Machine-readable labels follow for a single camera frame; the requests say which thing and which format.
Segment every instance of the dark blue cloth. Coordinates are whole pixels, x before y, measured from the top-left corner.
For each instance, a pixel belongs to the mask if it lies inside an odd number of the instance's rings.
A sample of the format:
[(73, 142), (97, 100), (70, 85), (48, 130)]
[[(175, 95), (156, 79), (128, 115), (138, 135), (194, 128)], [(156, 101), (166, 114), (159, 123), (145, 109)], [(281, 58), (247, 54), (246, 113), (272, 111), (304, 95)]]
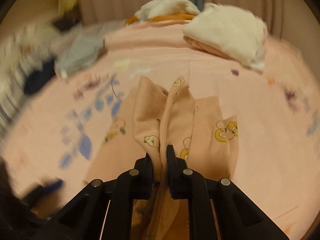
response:
[(35, 70), (27, 77), (24, 86), (24, 93), (32, 95), (38, 92), (52, 77), (56, 75), (54, 71), (55, 57), (43, 62), (42, 71)]

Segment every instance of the metal screw head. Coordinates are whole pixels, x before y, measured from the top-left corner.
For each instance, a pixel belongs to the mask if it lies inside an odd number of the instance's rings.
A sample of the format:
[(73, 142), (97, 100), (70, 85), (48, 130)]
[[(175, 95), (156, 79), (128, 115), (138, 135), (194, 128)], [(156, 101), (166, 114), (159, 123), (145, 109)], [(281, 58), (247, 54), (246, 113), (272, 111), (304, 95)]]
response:
[(221, 184), (222, 184), (222, 185), (225, 185), (225, 186), (229, 186), (229, 185), (230, 185), (230, 180), (228, 180), (228, 179), (222, 179), (222, 180), (221, 180)]
[(99, 187), (102, 184), (101, 180), (95, 179), (93, 182), (91, 182), (91, 185), (94, 187)]
[(184, 169), (183, 170), (183, 174), (185, 174), (185, 175), (191, 175), (192, 173), (193, 173), (193, 171), (190, 170), (190, 169)]
[(130, 174), (131, 176), (136, 176), (136, 175), (139, 174), (139, 171), (136, 170), (136, 169), (132, 169), (132, 170), (129, 171), (129, 174)]

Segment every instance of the cartoon print fabric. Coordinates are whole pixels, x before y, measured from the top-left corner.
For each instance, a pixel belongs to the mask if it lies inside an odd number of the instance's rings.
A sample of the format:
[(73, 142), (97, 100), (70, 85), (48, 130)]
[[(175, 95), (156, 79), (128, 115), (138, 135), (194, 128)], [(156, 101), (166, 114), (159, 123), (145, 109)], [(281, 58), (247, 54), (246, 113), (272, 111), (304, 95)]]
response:
[[(171, 199), (166, 181), (166, 146), (172, 144), (177, 157), (188, 167), (210, 179), (233, 174), (237, 147), (215, 138), (222, 112), (217, 97), (194, 100), (183, 77), (168, 92), (142, 77), (122, 102), (104, 144), (86, 181), (115, 179), (133, 167), (134, 160), (149, 153), (154, 167), (154, 196), (135, 201), (132, 216), (134, 239), (167, 239), (165, 235), (188, 235), (188, 205)], [(236, 117), (220, 121), (237, 144)]]
[(218, 129), (215, 131), (214, 136), (219, 142), (228, 142), (228, 140), (238, 136), (237, 122), (230, 121), (225, 125), (224, 121), (218, 121), (216, 126)]

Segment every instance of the black cloth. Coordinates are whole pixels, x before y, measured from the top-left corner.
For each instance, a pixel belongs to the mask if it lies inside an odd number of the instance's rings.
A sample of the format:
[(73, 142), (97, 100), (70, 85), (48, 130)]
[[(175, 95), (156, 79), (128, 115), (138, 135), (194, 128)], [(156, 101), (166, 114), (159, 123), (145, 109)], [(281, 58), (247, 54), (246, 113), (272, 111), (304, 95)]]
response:
[(55, 19), (52, 24), (61, 32), (69, 31), (81, 21), (81, 12), (78, 5), (65, 13), (62, 17)]
[(0, 158), (0, 192), (12, 193), (4, 161)]
[(24, 86), (24, 93), (26, 95), (32, 95), (38, 92), (52, 77), (56, 75), (54, 71), (55, 57), (48, 61), (43, 62), (42, 71), (35, 70), (26, 79)]

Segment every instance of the striped fabric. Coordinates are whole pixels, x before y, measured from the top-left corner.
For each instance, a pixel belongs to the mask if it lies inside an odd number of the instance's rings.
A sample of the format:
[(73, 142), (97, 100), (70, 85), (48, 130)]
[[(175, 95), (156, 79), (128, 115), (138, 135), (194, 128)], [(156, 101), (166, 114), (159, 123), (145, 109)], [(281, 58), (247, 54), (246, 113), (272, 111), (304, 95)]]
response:
[(14, 116), (26, 99), (23, 93), (26, 78), (42, 69), (42, 62), (51, 57), (48, 48), (36, 49), (22, 57), (19, 63), (6, 73), (4, 89), (0, 93), (0, 136), (3, 136)]

